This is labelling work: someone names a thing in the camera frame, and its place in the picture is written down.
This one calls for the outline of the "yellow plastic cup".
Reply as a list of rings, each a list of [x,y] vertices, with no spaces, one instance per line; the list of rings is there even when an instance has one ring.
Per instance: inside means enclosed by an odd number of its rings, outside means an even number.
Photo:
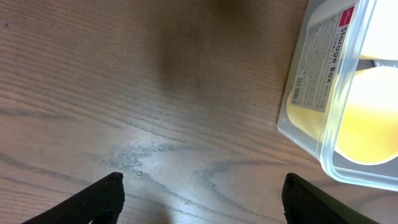
[[[397,69],[373,67],[336,84],[337,70],[300,74],[278,129],[319,160],[334,152],[366,166],[397,157]]]

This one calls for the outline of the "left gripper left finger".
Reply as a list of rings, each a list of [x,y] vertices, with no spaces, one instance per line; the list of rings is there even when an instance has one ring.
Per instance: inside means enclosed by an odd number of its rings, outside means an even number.
[[[23,224],[117,224],[124,201],[123,174],[112,172]]]

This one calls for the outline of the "grey plastic cup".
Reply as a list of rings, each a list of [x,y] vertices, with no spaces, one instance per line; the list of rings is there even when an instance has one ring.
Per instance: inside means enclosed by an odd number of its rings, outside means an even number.
[[[394,67],[398,68],[397,60],[374,60],[376,67]]]

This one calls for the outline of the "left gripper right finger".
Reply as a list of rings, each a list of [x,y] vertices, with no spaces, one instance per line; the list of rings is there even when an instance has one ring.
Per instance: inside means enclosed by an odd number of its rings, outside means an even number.
[[[377,224],[294,173],[282,189],[288,224]]]

